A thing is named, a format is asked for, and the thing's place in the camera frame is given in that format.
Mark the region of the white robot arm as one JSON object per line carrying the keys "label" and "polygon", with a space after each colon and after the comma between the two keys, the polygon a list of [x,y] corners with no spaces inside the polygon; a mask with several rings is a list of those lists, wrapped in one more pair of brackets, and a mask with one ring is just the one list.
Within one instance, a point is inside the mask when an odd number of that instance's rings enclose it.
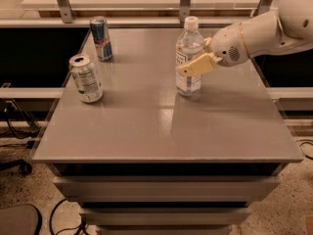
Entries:
{"label": "white robot arm", "polygon": [[233,67],[261,55],[281,56],[313,44],[313,0],[280,0],[278,8],[217,31],[204,51],[176,68],[184,76]]}

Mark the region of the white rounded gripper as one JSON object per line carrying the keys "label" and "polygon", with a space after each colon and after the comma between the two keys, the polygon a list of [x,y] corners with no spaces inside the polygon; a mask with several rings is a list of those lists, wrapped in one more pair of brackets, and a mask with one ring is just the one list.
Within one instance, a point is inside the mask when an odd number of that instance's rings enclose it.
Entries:
{"label": "white rounded gripper", "polygon": [[179,65],[176,71],[184,76],[205,74],[214,69],[217,63],[233,67],[249,59],[243,23],[234,23],[218,30],[214,36],[204,40],[204,52],[189,62]]}

